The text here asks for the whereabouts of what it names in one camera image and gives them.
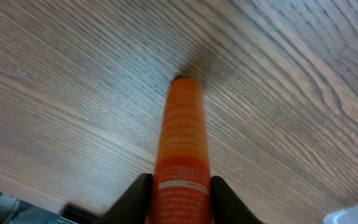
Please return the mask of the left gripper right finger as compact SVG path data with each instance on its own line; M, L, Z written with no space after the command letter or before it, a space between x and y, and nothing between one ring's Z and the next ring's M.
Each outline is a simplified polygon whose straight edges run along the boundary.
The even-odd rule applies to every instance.
M217 175L211 178L211 205L215 224L263 224Z

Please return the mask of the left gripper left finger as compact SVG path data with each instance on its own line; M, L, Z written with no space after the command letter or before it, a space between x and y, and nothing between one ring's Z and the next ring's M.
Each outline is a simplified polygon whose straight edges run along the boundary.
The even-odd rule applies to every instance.
M145 224L152 197L153 175L140 174L97 224Z

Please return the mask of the orange tube white cap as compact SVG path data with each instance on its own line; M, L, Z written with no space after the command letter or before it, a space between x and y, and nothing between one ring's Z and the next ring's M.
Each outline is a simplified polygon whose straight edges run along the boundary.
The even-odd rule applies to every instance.
M211 223L211 169L203 88L172 81L153 176L150 223Z

